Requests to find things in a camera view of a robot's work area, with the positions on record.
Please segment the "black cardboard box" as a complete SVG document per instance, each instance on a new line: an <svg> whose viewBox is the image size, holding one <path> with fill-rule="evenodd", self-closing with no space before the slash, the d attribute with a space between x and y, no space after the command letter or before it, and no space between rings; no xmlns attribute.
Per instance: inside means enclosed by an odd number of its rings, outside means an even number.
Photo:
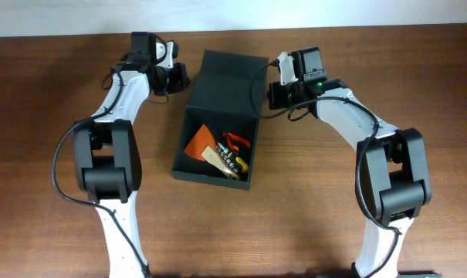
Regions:
<svg viewBox="0 0 467 278"><path fill-rule="evenodd" d="M201 69L185 106L184 123L178 139L171 173L173 178L248 191L252 172L234 181L213 165L191 158L185 147L203 125L217 141L231 132L251 143L246 162L252 167L258 136L259 118L266 92L269 59L206 50Z"/></svg>

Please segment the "orange scraper wooden handle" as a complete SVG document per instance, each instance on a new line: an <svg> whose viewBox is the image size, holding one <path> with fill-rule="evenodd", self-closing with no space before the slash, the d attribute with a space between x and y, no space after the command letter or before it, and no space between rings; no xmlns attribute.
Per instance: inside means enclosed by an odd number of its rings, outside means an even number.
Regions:
<svg viewBox="0 0 467 278"><path fill-rule="evenodd" d="M202 124L194 137L184 148L184 153L198 161L205 161L217 168L227 179L239 181L240 176L236 174L222 159L216 151L217 144L209 128Z"/></svg>

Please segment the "red handled cutting pliers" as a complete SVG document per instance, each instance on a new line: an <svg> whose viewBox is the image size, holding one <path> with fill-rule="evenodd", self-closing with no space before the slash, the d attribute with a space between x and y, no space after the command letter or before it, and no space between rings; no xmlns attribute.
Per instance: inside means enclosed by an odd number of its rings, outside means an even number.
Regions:
<svg viewBox="0 0 467 278"><path fill-rule="evenodd" d="M223 137L226 139L228 148L232 151L236 151L236 152L246 151L252 147L250 141L248 141L244 137L241 137L237 134L233 134L231 132L225 132L223 134Z"/></svg>

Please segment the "yellow black stubby screwdriver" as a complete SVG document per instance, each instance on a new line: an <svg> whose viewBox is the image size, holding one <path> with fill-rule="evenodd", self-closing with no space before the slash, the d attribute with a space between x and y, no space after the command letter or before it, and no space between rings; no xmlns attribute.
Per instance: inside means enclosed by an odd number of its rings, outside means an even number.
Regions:
<svg viewBox="0 0 467 278"><path fill-rule="evenodd" d="M227 158L228 166L237 174L249 172L249 165L236 153L232 152Z"/></svg>

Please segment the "orange socket bit rail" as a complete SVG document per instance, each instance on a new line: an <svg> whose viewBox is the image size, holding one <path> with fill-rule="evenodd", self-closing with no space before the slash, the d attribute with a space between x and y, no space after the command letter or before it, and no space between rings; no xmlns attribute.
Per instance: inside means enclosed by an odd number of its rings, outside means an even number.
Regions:
<svg viewBox="0 0 467 278"><path fill-rule="evenodd" d="M235 164L235 155L222 143L217 143L217 152L228 167L236 174L239 173L239 168Z"/></svg>

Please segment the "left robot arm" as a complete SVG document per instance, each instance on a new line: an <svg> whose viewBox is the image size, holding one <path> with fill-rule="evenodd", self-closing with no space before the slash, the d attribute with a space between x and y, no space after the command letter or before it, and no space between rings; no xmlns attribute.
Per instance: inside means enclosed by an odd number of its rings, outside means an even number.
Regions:
<svg viewBox="0 0 467 278"><path fill-rule="evenodd" d="M76 180L100 217L111 277L151 274L137 224L142 166L133 125L151 95L167 99L189 86L185 64L176 62L178 55L174 40L132 32L130 51L103 79L108 94L101 106L70 132Z"/></svg>

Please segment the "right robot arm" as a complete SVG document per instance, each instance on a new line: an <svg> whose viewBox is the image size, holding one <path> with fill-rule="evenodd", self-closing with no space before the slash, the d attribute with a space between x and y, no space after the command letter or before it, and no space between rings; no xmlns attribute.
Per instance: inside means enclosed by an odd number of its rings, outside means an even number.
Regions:
<svg viewBox="0 0 467 278"><path fill-rule="evenodd" d="M404 237L431 201L425 141L415 128L400 129L371 112L339 79L328 79L314 46L283 52L270 62L276 116L305 109L332 127L356 152L355 195L364 215L364 238L351 265L353 277L397 277Z"/></svg>

